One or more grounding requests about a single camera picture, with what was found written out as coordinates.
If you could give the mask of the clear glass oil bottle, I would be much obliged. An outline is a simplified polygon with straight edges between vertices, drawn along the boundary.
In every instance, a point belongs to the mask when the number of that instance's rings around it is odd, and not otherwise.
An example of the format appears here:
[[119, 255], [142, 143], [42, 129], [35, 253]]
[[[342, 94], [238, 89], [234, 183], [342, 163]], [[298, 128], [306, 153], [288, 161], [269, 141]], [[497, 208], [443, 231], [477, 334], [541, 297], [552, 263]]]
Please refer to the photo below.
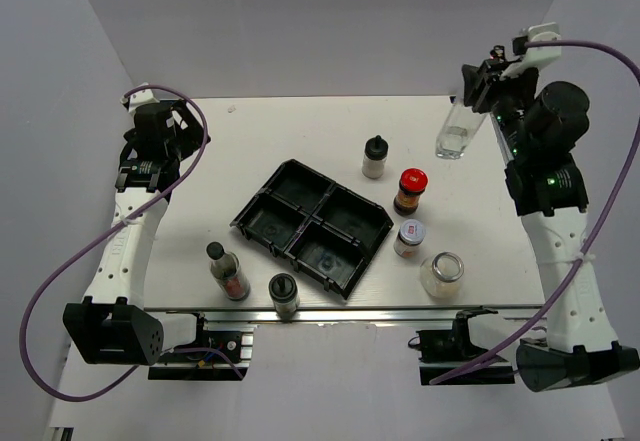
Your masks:
[[460, 95], [451, 96], [450, 101], [451, 108], [436, 137], [435, 154], [441, 159], [458, 160], [473, 141], [486, 114], [465, 106]]

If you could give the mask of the red-label black-cap bottle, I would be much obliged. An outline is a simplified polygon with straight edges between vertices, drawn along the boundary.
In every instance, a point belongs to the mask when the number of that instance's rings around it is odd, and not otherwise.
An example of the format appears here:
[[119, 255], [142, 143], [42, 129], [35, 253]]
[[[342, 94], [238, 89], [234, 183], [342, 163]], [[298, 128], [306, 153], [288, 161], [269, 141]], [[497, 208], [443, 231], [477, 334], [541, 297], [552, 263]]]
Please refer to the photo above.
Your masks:
[[209, 269], [225, 296], [232, 301], [241, 301], [250, 293], [250, 283], [242, 271], [237, 256], [226, 251], [219, 242], [206, 246]]

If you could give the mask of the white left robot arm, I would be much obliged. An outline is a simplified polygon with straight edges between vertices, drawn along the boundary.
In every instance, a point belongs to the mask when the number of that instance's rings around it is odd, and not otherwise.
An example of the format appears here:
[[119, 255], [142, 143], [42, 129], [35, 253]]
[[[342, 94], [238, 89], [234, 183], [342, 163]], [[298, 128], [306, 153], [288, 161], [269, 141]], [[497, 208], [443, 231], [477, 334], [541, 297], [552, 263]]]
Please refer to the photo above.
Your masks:
[[144, 283], [156, 232], [169, 206], [167, 188], [180, 164], [206, 138], [183, 100], [141, 105], [125, 133], [116, 178], [113, 226], [97, 272], [79, 303], [69, 303], [63, 324], [89, 364], [155, 364], [175, 347], [199, 360], [211, 335], [193, 314], [150, 314]]

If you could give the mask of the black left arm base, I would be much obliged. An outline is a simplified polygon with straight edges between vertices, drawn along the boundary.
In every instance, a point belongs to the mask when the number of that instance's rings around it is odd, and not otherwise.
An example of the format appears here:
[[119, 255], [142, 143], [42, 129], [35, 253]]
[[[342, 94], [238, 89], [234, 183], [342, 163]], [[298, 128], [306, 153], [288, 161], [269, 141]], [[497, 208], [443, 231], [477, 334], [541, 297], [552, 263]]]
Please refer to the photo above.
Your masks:
[[241, 381], [252, 358], [248, 324], [211, 319], [199, 313], [196, 338], [163, 354], [148, 369], [150, 381]]

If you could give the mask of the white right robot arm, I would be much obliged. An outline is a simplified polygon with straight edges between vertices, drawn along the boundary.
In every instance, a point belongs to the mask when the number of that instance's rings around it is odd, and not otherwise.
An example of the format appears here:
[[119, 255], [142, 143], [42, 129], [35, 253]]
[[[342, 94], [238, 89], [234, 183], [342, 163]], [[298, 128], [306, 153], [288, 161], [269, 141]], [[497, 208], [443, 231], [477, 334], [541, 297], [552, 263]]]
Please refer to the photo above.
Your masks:
[[533, 392], [605, 383], [638, 370], [639, 354], [620, 344], [608, 321], [583, 246], [588, 195], [571, 151], [589, 129], [589, 98], [565, 81], [538, 88], [535, 67], [504, 77], [510, 65], [463, 65], [458, 98], [491, 117], [550, 307], [545, 339], [522, 339], [515, 365]]

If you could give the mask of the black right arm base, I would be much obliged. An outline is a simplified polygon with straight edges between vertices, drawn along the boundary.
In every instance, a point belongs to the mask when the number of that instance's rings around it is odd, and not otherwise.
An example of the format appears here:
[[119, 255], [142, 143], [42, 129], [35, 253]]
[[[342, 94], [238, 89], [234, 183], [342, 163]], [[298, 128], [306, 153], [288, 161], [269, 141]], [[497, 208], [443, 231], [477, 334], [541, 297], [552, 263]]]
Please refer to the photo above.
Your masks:
[[[465, 309], [456, 314], [448, 329], [418, 331], [407, 346], [419, 353], [421, 385], [428, 386], [432, 379], [486, 352], [471, 343], [468, 321], [497, 314], [496, 310], [484, 307]], [[516, 372], [507, 361], [498, 358], [497, 365], [450, 379], [445, 385], [509, 385], [515, 380]]]

